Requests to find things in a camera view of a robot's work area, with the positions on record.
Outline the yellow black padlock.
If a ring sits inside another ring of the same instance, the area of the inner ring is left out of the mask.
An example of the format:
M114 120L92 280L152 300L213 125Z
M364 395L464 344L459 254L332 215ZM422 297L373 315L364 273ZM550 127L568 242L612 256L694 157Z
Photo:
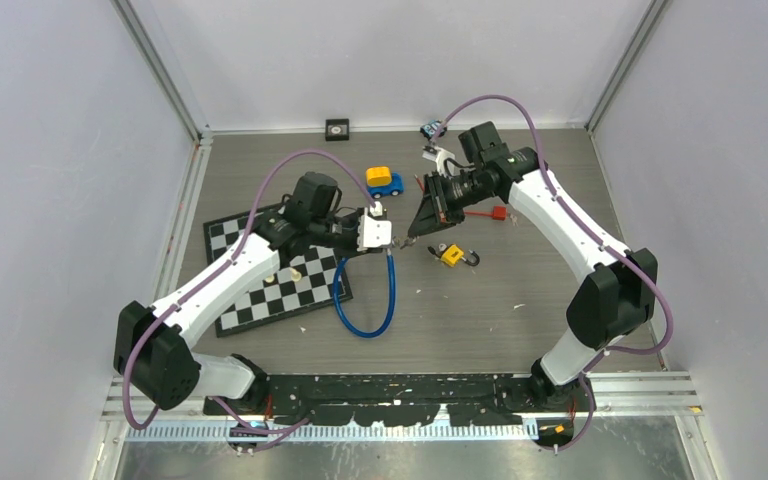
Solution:
M464 251L456 244L440 243L437 246L428 246L427 250L448 267L455 267L459 262L475 267L481 262L480 256L474 250Z

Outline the blue ring hoop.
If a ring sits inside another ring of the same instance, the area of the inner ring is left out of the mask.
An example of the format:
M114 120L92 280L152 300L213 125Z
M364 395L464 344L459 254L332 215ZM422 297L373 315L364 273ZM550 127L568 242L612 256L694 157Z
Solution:
M394 314L396 311L396 302L397 302L397 277L396 277L395 260L393 258L393 253L390 249L386 251L385 258L387 263L387 282L388 282L387 311L381 325L373 331L363 331L357 328L355 325L352 324L352 322L349 320L348 316L344 312L341 305L340 295L338 293L338 285L340 283L342 274L344 273L345 266L348 263L348 258L341 257L337 261L336 270L333 276L334 283L331 290L332 300L334 303L336 314L339 320L341 321L341 323L343 324L343 326L351 334L357 337L364 338L364 339L373 339L381 336L388 330L394 318Z

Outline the red cable seal tag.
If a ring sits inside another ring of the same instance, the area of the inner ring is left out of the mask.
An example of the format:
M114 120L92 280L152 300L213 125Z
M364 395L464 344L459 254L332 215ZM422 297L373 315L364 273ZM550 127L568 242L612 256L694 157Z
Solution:
M416 183L422 193L425 192L424 184L418 177L418 175L414 175L414 178L416 180ZM508 218L508 212L506 207L504 206L494 206L490 211L471 211L471 210L464 210L464 215L467 216L480 216L480 217L487 217L491 218L493 220L498 221L504 221L506 218Z

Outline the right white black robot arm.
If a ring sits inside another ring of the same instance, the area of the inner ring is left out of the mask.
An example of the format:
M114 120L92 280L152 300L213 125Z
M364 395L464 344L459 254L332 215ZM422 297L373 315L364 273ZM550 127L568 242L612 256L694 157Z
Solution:
M619 339L648 322L655 310L652 284L658 262L646 248L632 251L601 228L558 186L530 147L510 149L491 122L458 136L467 167L448 171L451 152L427 145L436 170L423 178L423 196L408 235L430 235L465 220L466 208L496 197L524 215L558 251L579 283L566 309L567 329L532 367L531 397L556 410L570 383Z

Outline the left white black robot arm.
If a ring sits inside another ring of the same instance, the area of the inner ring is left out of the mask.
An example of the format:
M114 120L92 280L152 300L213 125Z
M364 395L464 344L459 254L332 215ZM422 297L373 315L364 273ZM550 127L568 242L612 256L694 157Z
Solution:
M374 249L361 238L372 220L385 218L373 201L342 215L341 191L330 176L308 172L281 203L250 216L225 253L177 291L145 306L126 305L118 318L113 364L123 392L139 391L160 410L192 395L219 396L240 412L258 412L267 398L263 372L240 355L197 354L193 347L233 303L268 277L290 266L313 246L363 254Z

